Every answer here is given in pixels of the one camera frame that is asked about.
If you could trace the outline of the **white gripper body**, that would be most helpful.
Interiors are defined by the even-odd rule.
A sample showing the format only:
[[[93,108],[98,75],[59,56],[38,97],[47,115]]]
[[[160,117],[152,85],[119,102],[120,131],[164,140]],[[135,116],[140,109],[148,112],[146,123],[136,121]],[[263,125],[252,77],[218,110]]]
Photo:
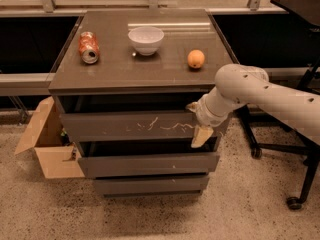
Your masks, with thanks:
[[[196,118],[203,126],[218,127],[227,118],[231,108],[220,96],[203,95],[197,102]]]

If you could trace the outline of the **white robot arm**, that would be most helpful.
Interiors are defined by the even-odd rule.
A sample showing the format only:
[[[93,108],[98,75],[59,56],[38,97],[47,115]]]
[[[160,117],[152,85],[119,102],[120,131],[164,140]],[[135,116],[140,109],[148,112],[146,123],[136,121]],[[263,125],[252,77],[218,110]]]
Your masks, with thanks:
[[[247,104],[320,144],[319,95],[273,84],[262,68],[227,64],[217,71],[214,88],[187,105],[198,121],[191,147],[203,146],[232,111]]]

